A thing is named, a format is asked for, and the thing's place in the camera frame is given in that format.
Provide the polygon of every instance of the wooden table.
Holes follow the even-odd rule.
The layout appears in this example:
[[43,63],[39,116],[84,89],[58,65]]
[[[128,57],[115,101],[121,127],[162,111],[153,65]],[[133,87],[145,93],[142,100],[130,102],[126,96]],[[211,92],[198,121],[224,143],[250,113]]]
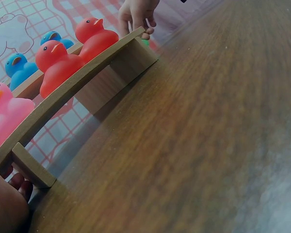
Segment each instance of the wooden table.
[[130,88],[29,232],[291,233],[291,0],[224,1]]

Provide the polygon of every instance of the finger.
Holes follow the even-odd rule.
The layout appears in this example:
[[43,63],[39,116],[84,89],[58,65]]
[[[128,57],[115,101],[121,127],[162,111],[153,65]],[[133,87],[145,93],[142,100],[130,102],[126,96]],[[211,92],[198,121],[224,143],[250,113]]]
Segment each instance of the finger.
[[33,191],[33,185],[30,181],[24,181],[19,189],[19,193],[24,197],[26,202],[29,202]]
[[145,31],[145,33],[147,33],[147,34],[149,34],[149,35],[153,34],[153,33],[154,33],[154,28],[148,28],[148,29]]
[[149,24],[150,24],[151,27],[153,27],[153,28],[156,27],[156,21],[155,21],[153,15],[151,15],[150,17],[148,17],[147,20],[149,21]]
[[128,22],[126,20],[120,19],[119,20],[120,24],[120,34],[121,36],[126,36],[129,34],[129,27],[128,27]]
[[4,178],[4,179],[8,178],[9,175],[11,175],[12,172],[13,172],[13,167],[12,167],[12,165],[11,165],[11,166],[7,169],[6,173],[4,173],[4,174],[2,175],[2,178]]
[[141,36],[141,39],[143,39],[143,40],[149,40],[150,39],[150,35],[147,34],[147,33],[143,33],[142,36]]
[[131,12],[132,16],[132,29],[136,30],[139,27],[144,27],[143,12],[135,9]]
[[16,190],[19,190],[19,188],[21,187],[21,185],[24,183],[24,177],[22,176],[22,174],[17,173],[16,175],[14,175],[11,180],[9,181],[9,184],[14,187]]
[[147,24],[147,21],[144,19],[144,29],[148,30],[149,29],[149,25]]

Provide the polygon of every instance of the cartoon print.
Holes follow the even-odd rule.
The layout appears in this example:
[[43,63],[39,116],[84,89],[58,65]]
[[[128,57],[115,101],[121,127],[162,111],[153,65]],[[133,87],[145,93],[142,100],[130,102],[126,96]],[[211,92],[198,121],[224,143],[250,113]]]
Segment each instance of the cartoon print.
[[0,56],[5,50],[26,53],[33,46],[33,39],[26,31],[27,18],[24,15],[4,15],[0,24]]

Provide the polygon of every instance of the rubber duck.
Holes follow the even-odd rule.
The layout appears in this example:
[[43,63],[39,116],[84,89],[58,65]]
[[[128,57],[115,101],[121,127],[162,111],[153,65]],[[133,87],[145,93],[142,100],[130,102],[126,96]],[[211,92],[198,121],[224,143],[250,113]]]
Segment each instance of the rubber duck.
[[39,48],[35,62],[44,73],[40,88],[44,99],[85,65],[79,56],[68,54],[63,43],[55,40],[47,41]]
[[73,42],[68,39],[62,39],[62,37],[59,35],[58,32],[50,31],[44,34],[44,36],[41,39],[40,45],[43,45],[45,42],[49,40],[56,40],[64,44],[66,50],[73,46]]
[[88,63],[108,47],[115,44],[118,34],[103,28],[103,20],[94,17],[86,18],[76,27],[76,37],[83,44],[80,57]]
[[11,91],[14,91],[37,70],[37,65],[34,62],[28,62],[23,54],[12,54],[5,63],[5,72],[11,78]]
[[0,146],[33,110],[32,100],[14,98],[9,87],[0,83]]

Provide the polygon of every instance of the checkered tablecloth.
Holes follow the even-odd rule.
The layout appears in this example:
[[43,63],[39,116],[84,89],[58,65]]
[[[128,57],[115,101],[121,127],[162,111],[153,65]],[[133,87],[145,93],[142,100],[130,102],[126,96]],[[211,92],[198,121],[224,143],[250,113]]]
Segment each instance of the checkered tablecloth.
[[[206,1],[190,0],[183,5],[179,0],[162,0],[156,14],[161,27],[151,47],[155,49],[156,41],[162,42]],[[57,31],[63,38],[76,42],[74,28],[77,23],[84,17],[95,16],[104,19],[105,28],[118,32],[120,5],[119,0],[0,0],[0,82],[8,78],[4,72],[7,57],[21,52],[29,61],[34,61],[40,38],[48,31]],[[34,101],[38,104],[41,100],[37,97]],[[75,98],[71,99],[27,149],[38,162],[47,166],[89,117],[87,110]]]

